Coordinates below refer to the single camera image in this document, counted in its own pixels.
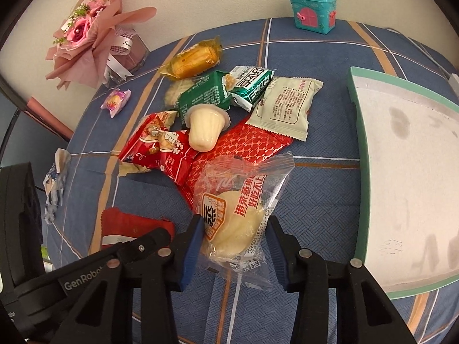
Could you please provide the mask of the red white stripe packet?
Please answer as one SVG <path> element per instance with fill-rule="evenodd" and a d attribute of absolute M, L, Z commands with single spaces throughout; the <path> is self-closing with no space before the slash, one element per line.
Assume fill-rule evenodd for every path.
<path fill-rule="evenodd" d="M 167 230 L 172 239 L 175 236 L 175 226 L 170 220 L 128 214 L 117 207 L 107 208 L 102 212 L 101 226 L 102 249 L 107 249 L 118 242 L 132 241 L 158 228 Z"/>

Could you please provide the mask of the steamed bun clear packet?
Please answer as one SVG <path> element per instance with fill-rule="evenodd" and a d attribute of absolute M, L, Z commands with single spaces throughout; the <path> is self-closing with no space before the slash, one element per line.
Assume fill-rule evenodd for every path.
<path fill-rule="evenodd" d="M 201 268 L 255 289 L 271 287 L 261 242 L 294 167 L 291 153 L 260 163 L 230 155 L 205 163 L 193 192 L 193 209 L 204 220 Z"/>

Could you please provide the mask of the red cartoon snack packet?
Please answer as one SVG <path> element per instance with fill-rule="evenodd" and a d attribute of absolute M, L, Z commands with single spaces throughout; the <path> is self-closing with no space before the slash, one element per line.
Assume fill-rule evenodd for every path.
<path fill-rule="evenodd" d="M 176 111 L 145 116 L 118 159 L 146 169 L 158 169 L 177 185 L 183 185 L 199 153 L 189 145 L 187 130 L 171 129 L 176 117 Z"/>

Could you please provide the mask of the long red patterned packet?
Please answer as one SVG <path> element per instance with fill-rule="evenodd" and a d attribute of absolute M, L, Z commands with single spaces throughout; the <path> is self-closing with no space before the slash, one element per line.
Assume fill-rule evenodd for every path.
<path fill-rule="evenodd" d="M 261 163 L 293 143 L 293 138 L 276 134 L 247 124 L 249 116 L 231 127 L 219 138 L 214 149 L 200 153 L 194 159 L 184 185 L 178 191 L 191 210 L 194 210 L 195 184 L 205 165 L 212 159 L 229 155 L 242 158 L 245 162 Z"/>

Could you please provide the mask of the green white cracker packet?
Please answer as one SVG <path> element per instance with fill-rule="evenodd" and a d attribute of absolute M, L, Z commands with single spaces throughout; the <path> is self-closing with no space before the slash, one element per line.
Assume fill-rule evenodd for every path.
<path fill-rule="evenodd" d="M 271 82 L 275 71 L 255 66 L 236 66 L 224 76 L 231 103 L 250 113 Z"/>

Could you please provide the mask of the beige printed snack packet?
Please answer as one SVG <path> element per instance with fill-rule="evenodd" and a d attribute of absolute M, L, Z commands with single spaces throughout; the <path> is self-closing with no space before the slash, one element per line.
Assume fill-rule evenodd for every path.
<path fill-rule="evenodd" d="M 275 76 L 246 124 L 295 140 L 308 135 L 308 112 L 323 82 Z"/>

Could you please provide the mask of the round rice cracker packet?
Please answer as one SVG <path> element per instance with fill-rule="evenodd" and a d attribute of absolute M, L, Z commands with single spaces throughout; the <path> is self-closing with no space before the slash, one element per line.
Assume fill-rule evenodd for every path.
<path fill-rule="evenodd" d="M 181 95 L 195 84 L 194 79 L 182 79 L 172 82 L 164 97 L 166 107 L 175 108 Z"/>

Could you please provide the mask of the blue plaid tablecloth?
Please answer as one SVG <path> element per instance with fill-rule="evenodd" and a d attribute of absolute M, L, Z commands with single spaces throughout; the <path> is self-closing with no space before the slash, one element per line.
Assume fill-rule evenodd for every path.
<path fill-rule="evenodd" d="M 117 178 L 117 145 L 132 115 L 139 119 L 164 108 L 170 82 L 156 75 L 169 56 L 201 40 L 219 36 L 223 44 L 221 71 L 237 65 L 277 69 L 281 76 L 320 79 L 324 87 L 314 98 L 305 143 L 295 140 L 284 151 L 295 156 L 296 168 L 275 208 L 285 232 L 324 259 L 348 261 L 358 232 L 360 174 L 355 114 L 347 90 L 352 66 L 386 71 L 389 60 L 397 76 L 418 83 L 458 103 L 443 74 L 404 37 L 388 30 L 338 20 L 328 35 L 295 27 L 291 18 L 235 23 L 185 36 L 150 53 L 137 78 L 123 84 L 132 97 L 110 119 L 100 105 L 101 88 L 87 106 L 67 147 L 71 153 L 65 200 L 55 222 L 46 225 L 45 245 L 56 268 L 88 255 L 96 222 L 106 207 L 150 218 L 167 218 L 182 232 L 190 210 L 177 187 L 161 172 Z M 266 243 L 271 290 L 242 286 L 230 343 L 289 343 L 297 295 L 277 284 Z M 174 294 L 174 315 L 185 343 L 226 343 L 236 280 L 196 268 L 190 285 Z M 419 343 L 440 343 L 458 318 L 458 282 L 421 297 L 395 300 L 395 307 Z"/>

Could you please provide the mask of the blue white crumpled packet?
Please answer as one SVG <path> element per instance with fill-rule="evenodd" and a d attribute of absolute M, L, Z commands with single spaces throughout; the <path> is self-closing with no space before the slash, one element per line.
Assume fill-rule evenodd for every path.
<path fill-rule="evenodd" d="M 47 224 L 55 221 L 55 215 L 63 204 L 65 182 L 71 161 L 70 153 L 58 148 L 55 152 L 53 165 L 45 175 L 43 186 L 46 194 L 43 219 Z"/>

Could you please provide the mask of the cream pudding cup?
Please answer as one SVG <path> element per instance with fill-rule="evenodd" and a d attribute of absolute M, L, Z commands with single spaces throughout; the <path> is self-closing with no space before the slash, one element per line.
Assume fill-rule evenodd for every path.
<path fill-rule="evenodd" d="M 189 145 L 198 152 L 212 151 L 230 123 L 229 114 L 216 105 L 202 103 L 192 106 L 185 115 Z"/>

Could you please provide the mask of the small pink candy packet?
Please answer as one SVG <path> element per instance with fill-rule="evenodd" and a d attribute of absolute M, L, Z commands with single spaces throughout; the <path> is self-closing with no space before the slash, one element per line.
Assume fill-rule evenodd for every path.
<path fill-rule="evenodd" d="M 120 89 L 114 89 L 104 100 L 100 108 L 102 110 L 107 110 L 110 117 L 115 118 L 115 116 L 125 107 L 130 98 L 130 90 L 123 91 Z"/>

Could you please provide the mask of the green rimmed white tray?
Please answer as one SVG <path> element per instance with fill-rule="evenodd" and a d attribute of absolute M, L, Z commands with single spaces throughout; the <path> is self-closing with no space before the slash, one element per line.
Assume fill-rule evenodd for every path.
<path fill-rule="evenodd" d="M 360 259 L 391 299 L 458 280 L 458 106 L 352 67 L 361 169 Z"/>

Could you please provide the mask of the dark green snack packet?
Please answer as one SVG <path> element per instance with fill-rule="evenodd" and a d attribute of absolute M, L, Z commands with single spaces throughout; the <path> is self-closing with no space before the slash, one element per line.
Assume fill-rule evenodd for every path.
<path fill-rule="evenodd" d="M 230 108 L 230 95 L 225 87 L 226 72 L 213 71 L 202 76 L 190 89 L 182 93 L 178 100 L 178 111 L 183 125 L 185 116 L 192 106 L 212 104 L 227 111 Z"/>

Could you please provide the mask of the glass vase with ribbon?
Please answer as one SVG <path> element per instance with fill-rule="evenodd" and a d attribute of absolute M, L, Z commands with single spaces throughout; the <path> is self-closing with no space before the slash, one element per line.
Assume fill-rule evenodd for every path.
<path fill-rule="evenodd" d="M 134 76 L 149 55 L 141 36 L 134 29 L 118 28 L 110 47 L 104 84 L 121 84 Z"/>

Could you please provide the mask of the teal toy house box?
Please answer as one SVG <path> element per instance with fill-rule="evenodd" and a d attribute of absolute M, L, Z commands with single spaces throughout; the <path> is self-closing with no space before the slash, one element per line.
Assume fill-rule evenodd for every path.
<path fill-rule="evenodd" d="M 328 34 L 335 27 L 337 0 L 290 0 L 298 29 Z"/>

